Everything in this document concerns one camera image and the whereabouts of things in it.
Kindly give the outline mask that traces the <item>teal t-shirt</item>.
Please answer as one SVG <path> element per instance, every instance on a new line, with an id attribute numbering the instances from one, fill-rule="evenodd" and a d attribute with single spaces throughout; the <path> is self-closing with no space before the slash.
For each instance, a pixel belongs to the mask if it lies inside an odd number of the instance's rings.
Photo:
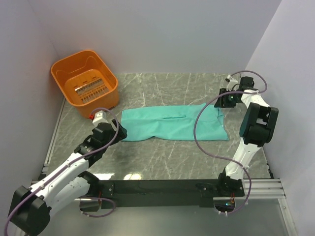
<path id="1" fill-rule="evenodd" d="M 123 110 L 121 125 L 127 130 L 125 141 L 137 142 L 152 137 L 193 141 L 195 120 L 201 105 L 155 106 Z M 199 141 L 228 141 L 224 114 L 213 105 L 207 106 L 198 119 L 196 137 Z"/>

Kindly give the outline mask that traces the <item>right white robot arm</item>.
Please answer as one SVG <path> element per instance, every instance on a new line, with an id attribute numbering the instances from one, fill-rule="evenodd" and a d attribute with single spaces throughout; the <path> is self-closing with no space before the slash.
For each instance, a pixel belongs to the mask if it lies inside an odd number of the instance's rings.
<path id="1" fill-rule="evenodd" d="M 244 168 L 247 168 L 253 156 L 273 137 L 279 109 L 270 106 L 254 88 L 252 77 L 242 77 L 240 81 L 228 75 L 227 88 L 221 88 L 214 107 L 234 108 L 243 103 L 247 111 L 240 126 L 239 146 L 232 161 L 219 174 L 216 191 L 221 196 L 239 194 L 243 190 Z"/>

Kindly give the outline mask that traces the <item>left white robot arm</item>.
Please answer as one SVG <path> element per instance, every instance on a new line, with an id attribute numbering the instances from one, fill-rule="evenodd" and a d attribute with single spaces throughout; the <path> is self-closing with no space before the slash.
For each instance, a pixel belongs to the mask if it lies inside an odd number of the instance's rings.
<path id="1" fill-rule="evenodd" d="M 51 217 L 79 197 L 99 200 L 102 186 L 87 171 L 103 157 L 109 146 L 127 137 L 127 130 L 113 120 L 100 122 L 92 134 L 79 144 L 70 157 L 44 179 L 13 194 L 5 229 L 13 223 L 29 236 L 39 235 Z"/>

